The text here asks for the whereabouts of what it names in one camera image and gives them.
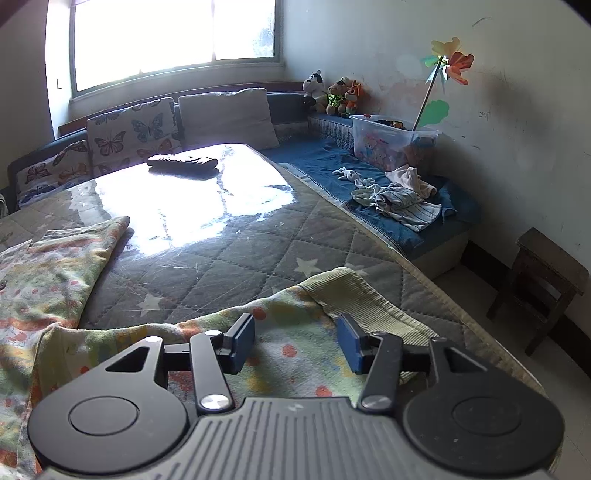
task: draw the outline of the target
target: striped cloth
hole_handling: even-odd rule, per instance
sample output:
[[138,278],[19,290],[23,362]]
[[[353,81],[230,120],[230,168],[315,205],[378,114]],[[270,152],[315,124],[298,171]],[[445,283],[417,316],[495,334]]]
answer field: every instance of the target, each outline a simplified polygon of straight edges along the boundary
[[441,205],[425,202],[416,192],[391,183],[382,187],[377,183],[351,192],[353,200],[364,207],[375,206],[385,216],[420,232],[431,225],[441,213]]

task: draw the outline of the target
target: remote control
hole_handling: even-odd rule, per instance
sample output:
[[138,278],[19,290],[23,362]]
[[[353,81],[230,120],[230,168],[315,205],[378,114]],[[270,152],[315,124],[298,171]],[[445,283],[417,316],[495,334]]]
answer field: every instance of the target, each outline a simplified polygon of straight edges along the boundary
[[197,157],[181,153],[177,155],[154,155],[146,163],[161,170],[202,173],[213,170],[217,166],[217,158]]

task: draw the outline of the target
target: star pattern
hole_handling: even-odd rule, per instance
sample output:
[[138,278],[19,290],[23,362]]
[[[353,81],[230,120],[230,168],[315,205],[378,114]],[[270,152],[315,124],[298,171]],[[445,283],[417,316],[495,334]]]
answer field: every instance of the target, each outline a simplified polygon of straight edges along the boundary
[[142,309],[142,313],[140,313],[139,316],[143,317],[152,310],[159,310],[160,300],[162,299],[163,297],[154,297],[151,293],[147,293],[144,301],[137,304],[137,306]]
[[350,268],[357,273],[357,275],[361,275],[362,277],[368,276],[368,273],[363,269],[363,265],[353,265],[352,263],[347,262],[345,267]]
[[316,266],[316,262],[318,261],[317,258],[313,258],[312,260],[302,260],[300,257],[296,257],[295,261],[297,262],[297,268],[294,269],[294,272],[303,273],[306,278],[310,278],[315,273],[322,272],[322,270]]

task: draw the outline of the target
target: wooden stool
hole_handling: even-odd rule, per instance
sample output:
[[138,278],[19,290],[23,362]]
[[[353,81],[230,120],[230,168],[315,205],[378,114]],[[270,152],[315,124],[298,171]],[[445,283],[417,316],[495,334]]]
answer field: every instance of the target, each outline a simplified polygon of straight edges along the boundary
[[[583,294],[589,272],[535,228],[521,235],[517,244],[519,254],[486,316],[492,319],[504,301],[513,300],[541,320],[542,326],[525,349],[526,355],[531,355],[556,325],[575,294]],[[527,292],[535,298],[538,307],[516,295],[518,278],[527,282]],[[542,286],[539,279],[550,284],[551,288]],[[558,295],[550,293],[552,289]],[[540,304],[548,309],[546,314],[540,311]]]

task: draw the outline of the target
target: pinwheel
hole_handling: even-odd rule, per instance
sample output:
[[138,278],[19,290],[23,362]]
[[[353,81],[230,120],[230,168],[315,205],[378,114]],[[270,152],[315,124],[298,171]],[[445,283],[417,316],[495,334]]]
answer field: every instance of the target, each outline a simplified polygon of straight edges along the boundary
[[433,85],[437,79],[437,75],[439,74],[441,76],[442,87],[449,77],[453,78],[462,85],[467,85],[468,80],[462,76],[462,70],[469,69],[474,62],[474,55],[464,55],[462,52],[458,51],[458,48],[460,48],[460,39],[457,37],[453,37],[452,41],[445,43],[433,40],[431,45],[431,49],[435,55],[426,57],[423,59],[423,61],[428,67],[435,66],[435,68],[431,72],[431,75],[429,75],[427,78],[426,83],[431,83],[429,84],[429,89],[427,90],[427,94],[423,100],[421,110],[418,113],[417,121],[414,123],[413,131],[417,129],[421,115],[425,110],[429,95],[431,94],[431,90],[433,90]]

